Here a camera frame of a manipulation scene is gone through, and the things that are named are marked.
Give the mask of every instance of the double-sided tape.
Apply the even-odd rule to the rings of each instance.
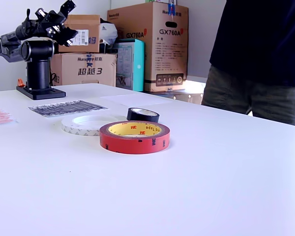
[[[83,116],[77,118],[66,118],[62,123],[63,131],[69,134],[82,136],[99,136],[99,129],[120,119],[117,116]]]
[[[142,108],[129,108],[127,120],[139,120],[158,123],[159,114]]]
[[[169,146],[168,127],[144,121],[121,121],[100,128],[100,145],[124,154],[147,154],[162,151]]]

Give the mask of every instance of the person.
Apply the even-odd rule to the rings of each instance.
[[[295,0],[227,0],[203,105],[295,125]]]

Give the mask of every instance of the white tape roll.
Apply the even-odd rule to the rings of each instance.
[[[126,120],[121,116],[84,116],[66,118],[62,123],[62,130],[75,135],[99,136],[99,129],[109,123]]]

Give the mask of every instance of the barcode label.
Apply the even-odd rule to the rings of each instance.
[[[77,36],[72,41],[72,46],[87,46],[89,44],[89,30],[88,29],[77,29]]]

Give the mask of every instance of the cardboard box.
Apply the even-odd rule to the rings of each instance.
[[[98,15],[68,15],[64,23],[72,30],[77,30],[71,47],[59,46],[60,53],[98,53],[100,16]]]
[[[116,87],[142,92],[144,89],[144,42],[118,40],[112,52],[117,54]]]
[[[188,8],[149,2],[108,11],[120,38],[137,38],[146,44],[145,91],[184,89],[188,60]]]
[[[163,3],[169,3],[168,0],[146,0],[146,2],[151,2],[151,1],[157,1],[157,2],[163,2]],[[170,0],[171,4],[177,5],[177,0]]]
[[[116,86],[114,54],[56,54],[51,60],[53,85],[103,84]]]

